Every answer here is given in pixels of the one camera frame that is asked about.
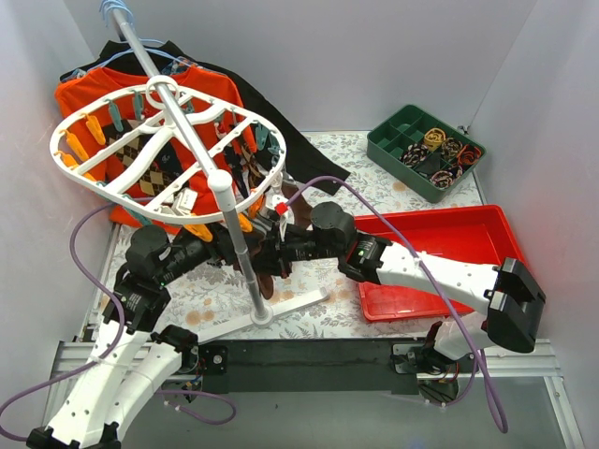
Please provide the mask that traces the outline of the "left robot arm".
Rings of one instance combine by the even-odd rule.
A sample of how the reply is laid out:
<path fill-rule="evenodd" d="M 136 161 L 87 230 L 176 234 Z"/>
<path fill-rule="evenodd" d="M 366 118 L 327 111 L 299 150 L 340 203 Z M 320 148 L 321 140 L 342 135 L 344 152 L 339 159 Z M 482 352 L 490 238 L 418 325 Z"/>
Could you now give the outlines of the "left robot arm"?
<path fill-rule="evenodd" d="M 167 377 L 198 365 L 198 337 L 175 325 L 155 332 L 170 301 L 169 283 L 207 262 L 237 259 L 220 224 L 185 228 L 170 239 L 157 225 L 131 237 L 103 312 L 95 347 L 50 422 L 27 437 L 29 448 L 119 448 L 144 405 Z"/>

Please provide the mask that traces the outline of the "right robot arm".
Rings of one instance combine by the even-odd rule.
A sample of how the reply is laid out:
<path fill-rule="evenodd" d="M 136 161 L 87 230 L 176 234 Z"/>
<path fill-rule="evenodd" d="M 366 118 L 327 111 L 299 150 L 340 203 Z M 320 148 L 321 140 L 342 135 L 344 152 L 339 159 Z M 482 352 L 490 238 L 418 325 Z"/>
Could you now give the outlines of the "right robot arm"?
<path fill-rule="evenodd" d="M 333 202 L 316 206 L 310 220 L 304 229 L 278 216 L 254 268 L 283 278 L 295 262 L 334 258 L 355 282 L 438 295 L 452 321 L 433 325 L 415 354 L 402 356 L 403 363 L 441 372 L 476 349 L 534 350 L 547 297 L 521 260 L 477 264 L 418 251 L 388 217 L 355 217 Z"/>

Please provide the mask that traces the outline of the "dark patterned socks on hanger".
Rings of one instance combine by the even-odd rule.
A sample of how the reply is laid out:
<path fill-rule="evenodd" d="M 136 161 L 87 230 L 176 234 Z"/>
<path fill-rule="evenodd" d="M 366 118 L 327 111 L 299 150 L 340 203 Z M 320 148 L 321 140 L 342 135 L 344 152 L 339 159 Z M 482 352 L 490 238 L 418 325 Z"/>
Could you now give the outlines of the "dark patterned socks on hanger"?
<path fill-rule="evenodd" d="M 229 171 L 233 187 L 242 199 L 247 198 L 266 179 L 265 169 L 257 162 L 255 153 L 243 135 L 225 146 L 216 157 L 216 164 Z"/>

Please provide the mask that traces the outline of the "white oval clip hanger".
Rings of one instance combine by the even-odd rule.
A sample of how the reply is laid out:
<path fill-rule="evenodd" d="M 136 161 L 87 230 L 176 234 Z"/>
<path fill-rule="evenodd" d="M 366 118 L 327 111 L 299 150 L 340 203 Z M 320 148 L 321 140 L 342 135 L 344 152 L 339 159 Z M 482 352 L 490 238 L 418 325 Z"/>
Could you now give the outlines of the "white oval clip hanger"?
<path fill-rule="evenodd" d="M 63 83 L 55 91 L 64 119 L 51 135 L 52 161 L 139 223 L 193 226 L 224 219 L 209 183 L 222 188 L 232 178 L 226 150 L 268 150 L 274 166 L 247 196 L 235 187 L 225 204 L 238 214 L 254 209 L 280 179 L 285 139 L 244 108 L 231 82 L 214 88 L 218 79 L 184 85 L 179 77 L 114 78 L 95 69 Z"/>

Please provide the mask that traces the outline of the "floral table mat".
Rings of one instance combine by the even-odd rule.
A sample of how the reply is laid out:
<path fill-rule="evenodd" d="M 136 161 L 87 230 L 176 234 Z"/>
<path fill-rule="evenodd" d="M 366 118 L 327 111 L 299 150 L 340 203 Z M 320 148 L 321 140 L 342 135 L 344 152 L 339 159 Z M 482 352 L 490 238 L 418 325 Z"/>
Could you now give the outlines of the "floral table mat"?
<path fill-rule="evenodd" d="M 233 340 L 347 339 L 412 337 L 426 334 L 428 319 L 368 323 L 363 315 L 358 285 L 338 270 L 339 259 L 360 233 L 357 218 L 373 211 L 394 213 L 430 210 L 433 205 L 397 181 L 367 156 L 367 135 L 315 133 L 308 140 L 330 161 L 350 175 L 334 196 L 310 187 L 302 198 L 314 209 L 328 203 L 342 213 L 340 230 L 303 230 L 287 224 L 284 233 L 272 228 L 267 234 L 247 236 L 252 266 L 261 281 L 273 277 L 273 293 L 267 305 L 275 311 L 293 306 L 309 294 L 325 299 L 273 318 L 268 326 L 251 325 L 230 334 Z M 189 255 L 168 260 L 146 281 L 163 281 L 170 301 L 160 315 L 155 331 L 168 325 L 184 327 L 202 339 L 218 327 L 246 317 L 253 309 L 242 273 L 224 262 L 208 262 L 211 251 L 193 236 L 176 244 Z"/>

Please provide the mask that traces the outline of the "white stand base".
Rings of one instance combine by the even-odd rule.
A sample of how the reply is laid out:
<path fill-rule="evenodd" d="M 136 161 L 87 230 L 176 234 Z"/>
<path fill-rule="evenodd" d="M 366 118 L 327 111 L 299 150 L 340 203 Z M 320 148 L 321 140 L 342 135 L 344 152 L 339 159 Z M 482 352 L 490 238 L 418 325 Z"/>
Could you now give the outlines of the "white stand base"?
<path fill-rule="evenodd" d="M 248 314 L 233 318 L 220 325 L 212 326 L 208 330 L 197 333 L 197 342 L 205 344 L 214 340 L 220 340 L 231 333 L 242 331 L 249 327 L 268 327 L 279 317 L 313 306 L 328 298 L 329 292 L 326 288 L 321 287 L 274 305 L 268 305 L 263 300 L 264 315 L 257 315 L 256 311 L 252 310 Z"/>

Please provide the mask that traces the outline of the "silver stand pole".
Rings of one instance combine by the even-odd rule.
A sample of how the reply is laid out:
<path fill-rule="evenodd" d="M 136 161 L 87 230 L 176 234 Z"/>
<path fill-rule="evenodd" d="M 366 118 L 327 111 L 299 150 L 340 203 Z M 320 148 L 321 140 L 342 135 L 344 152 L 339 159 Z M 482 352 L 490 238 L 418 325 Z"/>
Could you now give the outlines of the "silver stand pole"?
<path fill-rule="evenodd" d="M 149 77 L 149 83 L 156 90 L 165 108 L 166 114 L 174 122 L 180 131 L 183 142 L 189 147 L 190 152 L 196 157 L 202 171 L 205 173 L 208 185 L 212 190 L 216 204 L 223 213 L 226 227 L 234 244 L 235 251 L 239 257 L 241 272 L 245 277 L 250 297 L 253 301 L 253 310 L 257 315 L 264 315 L 262 304 L 263 298 L 260 294 L 258 282 L 254 269 L 252 268 L 250 254 L 244 240 L 241 223 L 236 211 L 235 196 L 232 189 L 232 178 L 228 172 L 218 168 L 208 154 L 208 151 L 197 135 L 195 128 L 179 106 L 178 100 L 168 87 L 171 78 L 163 78 L 161 75 Z"/>

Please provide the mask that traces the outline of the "brown argyle sock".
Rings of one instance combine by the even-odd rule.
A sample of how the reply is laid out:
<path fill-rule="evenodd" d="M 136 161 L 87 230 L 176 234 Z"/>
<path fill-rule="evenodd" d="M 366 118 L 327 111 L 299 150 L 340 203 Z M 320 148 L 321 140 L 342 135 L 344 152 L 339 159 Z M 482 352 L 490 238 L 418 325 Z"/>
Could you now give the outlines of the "brown argyle sock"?
<path fill-rule="evenodd" d="M 102 181 L 104 183 L 113 181 L 129 168 L 151 137 L 151 135 L 141 134 L 110 156 L 106 160 L 106 171 Z M 171 139 L 162 147 L 141 178 L 127 190 L 127 193 L 133 197 L 157 196 L 193 164 L 191 156 L 192 154 L 178 139 Z"/>

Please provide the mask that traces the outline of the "orange t-shirt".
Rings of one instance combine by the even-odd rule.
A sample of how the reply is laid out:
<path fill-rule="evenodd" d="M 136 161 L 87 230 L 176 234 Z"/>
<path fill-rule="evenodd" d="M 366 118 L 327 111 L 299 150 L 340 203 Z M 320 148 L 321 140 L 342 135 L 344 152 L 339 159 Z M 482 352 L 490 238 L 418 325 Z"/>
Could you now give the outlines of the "orange t-shirt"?
<path fill-rule="evenodd" d="M 243 105 L 236 85 L 224 75 L 217 75 L 204 69 L 189 68 L 173 78 L 179 85 L 218 97 L 239 107 Z M 105 94 L 125 87 L 141 85 L 147 80 L 148 78 L 145 76 L 136 76 L 100 67 L 88 72 L 82 78 L 60 84 L 56 88 L 54 96 L 63 116 L 68 117 Z M 106 108 L 95 114 L 108 144 L 139 126 L 132 96 L 119 98 L 115 104 L 121 114 L 122 130 L 115 127 Z M 90 156 L 104 148 L 97 143 L 84 120 L 74 123 L 69 131 L 78 137 L 83 149 Z M 148 135 L 143 135 L 126 144 L 124 148 L 93 168 L 91 176 L 105 183 L 120 176 L 130 166 L 149 138 Z M 142 180 L 132 185 L 127 193 L 133 197 L 156 196 L 195 162 L 193 154 L 178 139 L 174 138 L 157 155 L 150 168 L 144 173 Z M 203 173 L 198 172 L 185 185 L 197 192 L 197 200 L 193 208 L 194 214 L 204 215 L 218 211 Z"/>

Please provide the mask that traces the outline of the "floral rolled sock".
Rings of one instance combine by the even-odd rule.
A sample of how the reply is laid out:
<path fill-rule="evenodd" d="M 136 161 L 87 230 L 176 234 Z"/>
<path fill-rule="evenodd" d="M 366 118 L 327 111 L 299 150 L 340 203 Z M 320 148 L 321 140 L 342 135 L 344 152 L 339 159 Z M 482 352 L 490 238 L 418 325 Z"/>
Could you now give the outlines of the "floral rolled sock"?
<path fill-rule="evenodd" d="M 402 154 L 401 162 L 410 168 L 417 167 L 424 162 L 429 156 L 430 151 L 424 144 L 415 143 L 409 145 L 405 152 Z"/>

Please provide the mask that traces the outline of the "green compartment box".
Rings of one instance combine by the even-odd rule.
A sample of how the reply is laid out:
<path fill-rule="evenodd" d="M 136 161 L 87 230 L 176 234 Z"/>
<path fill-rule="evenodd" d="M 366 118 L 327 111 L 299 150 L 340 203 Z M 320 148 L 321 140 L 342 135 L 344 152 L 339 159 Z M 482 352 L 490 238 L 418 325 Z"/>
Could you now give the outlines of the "green compartment box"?
<path fill-rule="evenodd" d="M 485 157 L 483 145 L 415 105 L 367 136 L 367 156 L 431 203 L 444 199 Z"/>

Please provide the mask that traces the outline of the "yellow rolled sock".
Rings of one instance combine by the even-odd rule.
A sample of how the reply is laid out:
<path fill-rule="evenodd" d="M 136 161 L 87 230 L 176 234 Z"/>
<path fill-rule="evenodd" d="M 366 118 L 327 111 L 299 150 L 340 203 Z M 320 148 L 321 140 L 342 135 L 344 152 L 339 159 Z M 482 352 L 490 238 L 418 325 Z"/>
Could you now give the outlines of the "yellow rolled sock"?
<path fill-rule="evenodd" d="M 440 127 L 429 129 L 423 137 L 423 144 L 430 152 L 435 152 L 447 139 L 446 131 Z"/>

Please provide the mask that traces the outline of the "red plastic tray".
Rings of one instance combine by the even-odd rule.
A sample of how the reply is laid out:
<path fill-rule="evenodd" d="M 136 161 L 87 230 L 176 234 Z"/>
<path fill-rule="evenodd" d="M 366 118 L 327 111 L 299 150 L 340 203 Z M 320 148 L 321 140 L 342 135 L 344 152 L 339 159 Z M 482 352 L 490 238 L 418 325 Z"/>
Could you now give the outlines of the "red plastic tray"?
<path fill-rule="evenodd" d="M 507 258 L 527 264 L 509 222 L 496 205 L 481 205 L 439 210 L 389 213 L 385 218 L 420 253 L 427 267 L 454 299 L 450 282 L 466 276 L 473 265 L 499 266 Z M 444 301 L 428 281 L 423 291 L 411 285 L 387 286 L 361 283 L 358 286 L 361 308 L 370 322 L 391 322 L 448 316 Z"/>

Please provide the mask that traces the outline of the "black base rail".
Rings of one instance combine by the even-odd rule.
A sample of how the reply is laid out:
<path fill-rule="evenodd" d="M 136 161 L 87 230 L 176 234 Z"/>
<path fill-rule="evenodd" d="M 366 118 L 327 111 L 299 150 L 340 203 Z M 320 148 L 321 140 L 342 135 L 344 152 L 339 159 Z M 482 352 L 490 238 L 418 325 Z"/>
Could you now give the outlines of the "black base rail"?
<path fill-rule="evenodd" d="M 198 348 L 210 393 L 418 393 L 392 363 L 393 339 L 219 340 Z"/>

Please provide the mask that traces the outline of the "aluminium frame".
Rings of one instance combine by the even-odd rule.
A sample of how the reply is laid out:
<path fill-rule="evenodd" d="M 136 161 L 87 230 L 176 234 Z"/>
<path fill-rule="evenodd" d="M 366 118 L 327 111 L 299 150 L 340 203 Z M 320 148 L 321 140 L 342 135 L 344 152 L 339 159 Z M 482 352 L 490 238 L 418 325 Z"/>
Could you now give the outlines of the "aluminium frame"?
<path fill-rule="evenodd" d="M 573 414 L 558 372 L 534 366 L 536 334 L 546 297 L 519 260 L 481 265 L 414 250 L 404 238 L 390 241 L 351 231 L 338 242 L 309 233 L 302 249 L 283 244 L 283 261 L 338 257 L 341 272 L 358 282 L 436 293 L 447 306 L 470 308 L 437 322 L 423 338 L 374 340 L 238 340 L 229 335 L 259 320 L 246 315 L 197 334 L 177 326 L 155 332 L 168 303 L 167 285 L 208 258 L 206 243 L 180 239 L 167 247 L 163 231 L 141 228 L 132 241 L 145 265 L 128 263 L 106 308 L 86 365 L 71 373 L 74 385 L 50 422 L 31 432 L 32 448 L 117 448 L 143 406 L 162 394 L 175 374 L 217 378 L 226 392 L 350 391 L 380 388 L 384 380 L 441 382 L 447 369 L 482 380 L 492 410 L 502 411 L 492 379 L 541 377 L 560 425 Z"/>

